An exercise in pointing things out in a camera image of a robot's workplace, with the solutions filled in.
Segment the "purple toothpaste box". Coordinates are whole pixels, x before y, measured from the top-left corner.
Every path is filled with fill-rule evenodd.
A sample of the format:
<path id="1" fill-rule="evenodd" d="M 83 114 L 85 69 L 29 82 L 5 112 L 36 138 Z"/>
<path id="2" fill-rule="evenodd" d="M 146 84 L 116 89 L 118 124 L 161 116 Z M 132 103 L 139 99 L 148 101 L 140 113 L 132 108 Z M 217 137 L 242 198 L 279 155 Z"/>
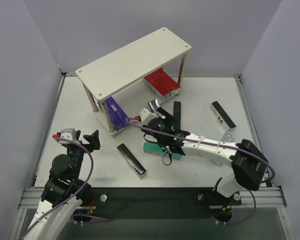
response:
<path id="1" fill-rule="evenodd" d="M 106 100 L 106 106 L 107 106 L 107 109 L 108 109 L 108 113 L 109 113 L 109 116 L 110 116 L 110 120 L 111 120 L 111 123 L 114 127 L 114 129 L 116 131 L 119 131 L 120 129 L 123 128 L 123 123 L 122 121 L 120 120 L 120 118 L 117 116 L 116 112 L 113 110 L 113 108 L 111 107 L 111 105 L 109 104 L 109 101 Z"/>
<path id="2" fill-rule="evenodd" d="M 113 101 L 111 107 L 115 111 L 118 118 L 121 120 L 123 128 L 126 128 L 128 126 L 128 123 L 126 122 L 126 118 L 128 117 L 127 114 L 123 111 L 123 109 L 115 100 Z"/>

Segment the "red silver toothpaste box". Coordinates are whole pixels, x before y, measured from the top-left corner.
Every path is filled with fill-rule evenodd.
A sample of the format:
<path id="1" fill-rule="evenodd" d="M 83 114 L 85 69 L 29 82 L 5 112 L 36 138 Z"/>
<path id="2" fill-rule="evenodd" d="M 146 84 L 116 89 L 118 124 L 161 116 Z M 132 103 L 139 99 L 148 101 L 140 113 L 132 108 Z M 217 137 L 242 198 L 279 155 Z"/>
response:
<path id="1" fill-rule="evenodd" d="M 160 85 L 158 92 L 163 97 L 179 88 L 178 84 L 163 70 L 155 71 L 151 76 Z"/>

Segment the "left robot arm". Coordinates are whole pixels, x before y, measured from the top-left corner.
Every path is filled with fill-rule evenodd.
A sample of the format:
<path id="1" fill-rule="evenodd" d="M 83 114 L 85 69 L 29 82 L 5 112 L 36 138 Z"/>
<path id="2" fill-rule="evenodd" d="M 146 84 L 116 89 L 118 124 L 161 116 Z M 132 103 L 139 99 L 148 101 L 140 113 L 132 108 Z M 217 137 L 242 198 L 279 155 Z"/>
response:
<path id="1" fill-rule="evenodd" d="M 55 240 L 77 207 L 90 203 L 92 193 L 88 180 L 80 179 L 84 157 L 92 158 L 92 152 L 101 148 L 99 131 L 84 135 L 73 128 L 62 129 L 52 136 L 66 148 L 65 154 L 57 155 L 51 163 L 48 181 L 27 230 L 21 240 Z"/>

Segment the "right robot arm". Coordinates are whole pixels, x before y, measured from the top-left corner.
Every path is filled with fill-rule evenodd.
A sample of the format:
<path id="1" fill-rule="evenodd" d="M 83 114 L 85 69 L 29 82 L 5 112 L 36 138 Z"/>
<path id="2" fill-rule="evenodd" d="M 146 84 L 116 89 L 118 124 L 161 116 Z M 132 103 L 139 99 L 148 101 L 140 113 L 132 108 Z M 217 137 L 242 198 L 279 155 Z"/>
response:
<path id="1" fill-rule="evenodd" d="M 257 191 L 261 186 L 268 160 L 250 140 L 216 141 L 185 130 L 175 131 L 174 117 L 164 110 L 159 116 L 143 108 L 137 120 L 143 124 L 141 130 L 155 138 L 169 155 L 197 156 L 232 169 L 215 184 L 211 192 L 215 203 L 223 204 L 242 189 Z"/>

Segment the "white two-tier shelf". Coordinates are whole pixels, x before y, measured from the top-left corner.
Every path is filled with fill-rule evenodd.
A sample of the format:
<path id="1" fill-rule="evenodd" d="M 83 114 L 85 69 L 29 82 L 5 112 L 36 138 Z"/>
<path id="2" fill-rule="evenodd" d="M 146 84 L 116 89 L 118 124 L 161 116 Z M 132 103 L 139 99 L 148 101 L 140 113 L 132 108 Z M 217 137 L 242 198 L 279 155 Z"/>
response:
<path id="1" fill-rule="evenodd" d="M 166 27 L 147 34 L 75 71 L 93 113 L 113 138 L 119 133 L 111 123 L 106 99 L 181 58 L 178 84 L 184 76 L 191 45 Z"/>

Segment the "black box under R&O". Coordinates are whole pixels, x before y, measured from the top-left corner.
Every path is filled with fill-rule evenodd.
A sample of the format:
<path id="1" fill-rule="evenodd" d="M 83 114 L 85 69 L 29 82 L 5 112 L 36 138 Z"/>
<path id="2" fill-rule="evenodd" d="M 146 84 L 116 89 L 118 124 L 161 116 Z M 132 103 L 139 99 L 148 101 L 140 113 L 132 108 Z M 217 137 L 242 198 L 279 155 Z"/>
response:
<path id="1" fill-rule="evenodd" d="M 181 130 L 181 102 L 180 101 L 173 102 L 173 116 L 175 119 L 173 129 L 175 131 L 180 131 Z"/>

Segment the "teal toothpaste box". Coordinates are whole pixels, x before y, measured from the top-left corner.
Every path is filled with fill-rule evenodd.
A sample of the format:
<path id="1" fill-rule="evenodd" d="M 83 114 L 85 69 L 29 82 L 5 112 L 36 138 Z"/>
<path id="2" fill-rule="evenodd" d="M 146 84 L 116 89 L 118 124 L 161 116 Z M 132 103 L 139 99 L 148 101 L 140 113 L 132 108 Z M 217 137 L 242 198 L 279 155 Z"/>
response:
<path id="1" fill-rule="evenodd" d="M 143 144 L 143 152 L 147 154 L 157 155 L 157 156 L 164 156 L 164 154 L 167 153 L 167 151 L 161 148 L 158 144 L 150 143 L 150 142 L 145 142 Z M 182 155 L 178 153 L 172 154 L 172 158 L 176 160 L 180 160 L 181 156 Z"/>

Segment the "black toothpaste box left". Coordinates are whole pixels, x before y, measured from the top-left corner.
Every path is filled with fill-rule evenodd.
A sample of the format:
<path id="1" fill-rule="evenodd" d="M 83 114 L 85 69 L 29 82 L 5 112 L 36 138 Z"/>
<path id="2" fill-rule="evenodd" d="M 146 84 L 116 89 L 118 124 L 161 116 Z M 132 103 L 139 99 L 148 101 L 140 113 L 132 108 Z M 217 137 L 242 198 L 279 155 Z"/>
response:
<path id="1" fill-rule="evenodd" d="M 135 155 L 128 149 L 128 147 L 122 143 L 117 147 L 118 152 L 120 155 L 125 159 L 127 164 L 133 169 L 136 175 L 142 179 L 146 176 L 147 170 L 141 164 L 141 162 L 135 157 Z"/>

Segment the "black toothpaste box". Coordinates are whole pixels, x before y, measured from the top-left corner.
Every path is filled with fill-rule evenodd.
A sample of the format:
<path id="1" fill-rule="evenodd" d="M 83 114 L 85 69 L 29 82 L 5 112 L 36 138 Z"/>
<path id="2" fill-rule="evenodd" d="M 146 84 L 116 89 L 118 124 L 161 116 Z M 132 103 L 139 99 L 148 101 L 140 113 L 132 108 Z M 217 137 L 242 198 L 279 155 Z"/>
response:
<path id="1" fill-rule="evenodd" d="M 135 155 L 128 149 L 128 147 L 122 143 L 117 147 L 118 152 L 120 155 L 125 159 L 127 164 L 133 169 L 136 175 L 142 179 L 146 176 L 147 170 L 141 164 L 141 162 L 135 157 Z"/>
<path id="2" fill-rule="evenodd" d="M 237 127 L 218 101 L 210 104 L 210 110 L 226 131 L 232 131 Z"/>

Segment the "black toothpaste box right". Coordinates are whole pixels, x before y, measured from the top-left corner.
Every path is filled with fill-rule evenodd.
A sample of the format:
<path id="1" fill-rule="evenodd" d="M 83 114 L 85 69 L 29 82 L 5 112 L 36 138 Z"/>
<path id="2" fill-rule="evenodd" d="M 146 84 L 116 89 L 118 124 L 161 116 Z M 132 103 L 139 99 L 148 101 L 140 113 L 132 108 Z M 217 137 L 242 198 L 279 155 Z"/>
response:
<path id="1" fill-rule="evenodd" d="M 210 110 L 226 131 L 232 131 L 237 127 L 218 101 L 210 104 Z"/>

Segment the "aluminium frame rail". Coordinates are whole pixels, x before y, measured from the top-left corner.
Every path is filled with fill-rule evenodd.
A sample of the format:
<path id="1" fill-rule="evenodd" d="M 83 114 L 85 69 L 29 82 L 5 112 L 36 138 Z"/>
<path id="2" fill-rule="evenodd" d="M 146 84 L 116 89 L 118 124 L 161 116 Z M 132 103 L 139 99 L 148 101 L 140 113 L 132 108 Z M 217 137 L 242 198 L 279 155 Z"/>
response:
<path id="1" fill-rule="evenodd" d="M 143 151 L 137 121 L 110 134 L 102 111 L 93 112 L 88 100 L 76 74 L 62 78 L 34 184 L 19 203 L 34 218 L 14 237 L 56 239 L 71 216 L 82 225 L 89 210 L 102 222 L 207 218 L 223 225 L 238 209 L 286 207 L 268 172 L 258 190 L 238 186 L 218 194 L 237 173 L 240 146 L 260 150 L 237 78 L 186 77 L 180 94 L 162 104 L 172 113 L 173 102 L 181 102 L 181 128 L 190 132 L 185 155 L 167 164 Z"/>

